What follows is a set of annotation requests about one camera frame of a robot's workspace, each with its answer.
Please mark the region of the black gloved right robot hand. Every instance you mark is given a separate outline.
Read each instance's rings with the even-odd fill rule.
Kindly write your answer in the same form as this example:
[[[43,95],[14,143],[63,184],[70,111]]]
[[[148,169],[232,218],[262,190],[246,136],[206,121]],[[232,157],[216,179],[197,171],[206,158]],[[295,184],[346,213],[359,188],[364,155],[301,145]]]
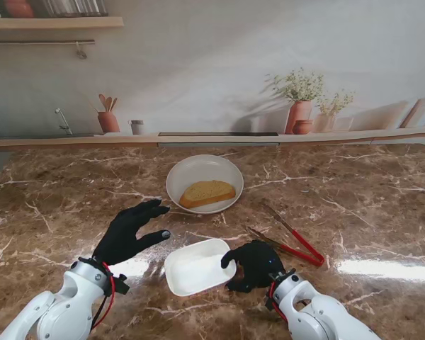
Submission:
[[[283,263],[276,251],[261,240],[253,240],[236,249],[229,250],[221,259],[225,269],[233,260],[239,264],[244,276],[226,284],[229,291],[250,293],[254,288],[267,288],[271,285],[273,274],[285,274]]]

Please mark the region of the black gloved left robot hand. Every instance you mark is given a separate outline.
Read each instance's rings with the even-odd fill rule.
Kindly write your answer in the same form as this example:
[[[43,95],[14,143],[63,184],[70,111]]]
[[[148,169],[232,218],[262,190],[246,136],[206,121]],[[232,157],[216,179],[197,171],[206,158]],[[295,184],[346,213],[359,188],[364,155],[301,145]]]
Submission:
[[[166,229],[146,234],[139,239],[136,237],[137,232],[151,219],[165,215],[169,210],[159,199],[121,210],[95,248],[93,258],[100,264],[105,262],[108,266],[113,266],[169,239],[171,233]]]

